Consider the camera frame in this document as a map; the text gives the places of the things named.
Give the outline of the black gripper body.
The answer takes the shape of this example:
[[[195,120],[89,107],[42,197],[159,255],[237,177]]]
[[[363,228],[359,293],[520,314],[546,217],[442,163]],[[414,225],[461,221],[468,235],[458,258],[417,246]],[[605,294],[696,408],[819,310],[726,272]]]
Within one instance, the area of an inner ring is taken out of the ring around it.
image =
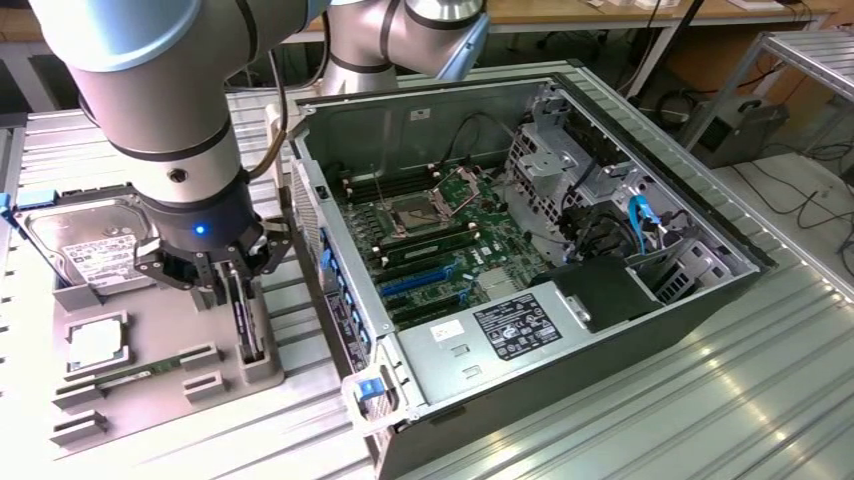
[[[263,235],[249,186],[233,181],[213,197],[190,203],[162,202],[139,194],[149,219],[167,248],[194,257],[225,259],[229,248],[247,252]]]

